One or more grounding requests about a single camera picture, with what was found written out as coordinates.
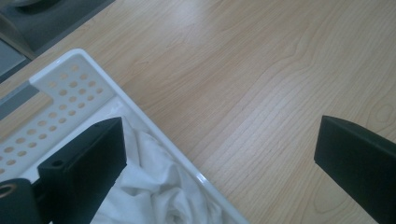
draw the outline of white plastic basket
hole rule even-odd
[[[123,116],[148,129],[229,217],[248,223],[84,50],[67,52],[29,82],[52,103],[1,143],[0,181],[36,181],[40,162],[100,120],[109,104],[122,104],[128,108]]]

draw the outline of light wood surface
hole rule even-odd
[[[396,1],[117,0],[0,97],[74,48],[252,223],[375,223],[313,156],[322,115],[396,141]]]

